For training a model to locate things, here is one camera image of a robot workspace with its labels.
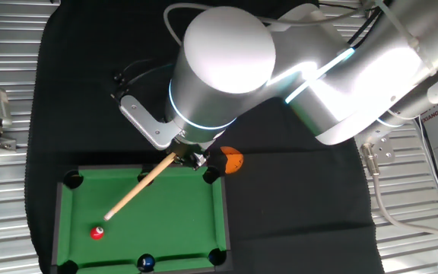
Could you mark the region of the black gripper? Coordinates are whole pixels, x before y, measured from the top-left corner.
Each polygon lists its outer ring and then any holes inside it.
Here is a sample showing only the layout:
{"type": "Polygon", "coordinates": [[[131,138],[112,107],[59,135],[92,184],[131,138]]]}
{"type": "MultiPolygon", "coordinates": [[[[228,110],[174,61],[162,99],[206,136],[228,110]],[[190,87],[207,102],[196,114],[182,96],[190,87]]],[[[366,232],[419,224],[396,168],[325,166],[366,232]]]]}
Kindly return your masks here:
{"type": "Polygon", "coordinates": [[[181,142],[174,142],[173,153],[179,158],[184,158],[191,155],[190,159],[193,170],[198,170],[207,162],[208,159],[207,154],[199,144],[190,145],[181,142]]]}

